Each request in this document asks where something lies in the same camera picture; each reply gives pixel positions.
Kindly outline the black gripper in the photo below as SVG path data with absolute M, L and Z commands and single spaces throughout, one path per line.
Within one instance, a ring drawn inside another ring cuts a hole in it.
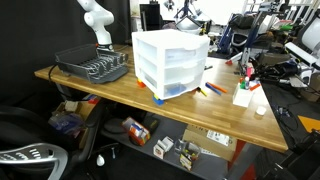
M 292 77 L 300 72 L 296 63 L 285 61 L 274 65 L 265 65 L 258 70 L 261 80 L 281 80 Z

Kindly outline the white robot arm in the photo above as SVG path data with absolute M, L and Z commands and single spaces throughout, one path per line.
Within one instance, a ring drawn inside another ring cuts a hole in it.
M 95 0 L 77 0 L 86 11 L 84 20 L 97 38 L 93 51 L 95 60 L 84 64 L 87 78 L 94 83 L 110 82 L 128 72 L 125 65 L 107 56 L 112 53 L 112 40 L 106 25 L 114 21 L 113 14 Z M 181 82 L 184 78 L 201 77 L 205 69 L 209 38 L 187 32 L 165 29 L 133 32 L 133 52 L 136 76 L 166 83 Z

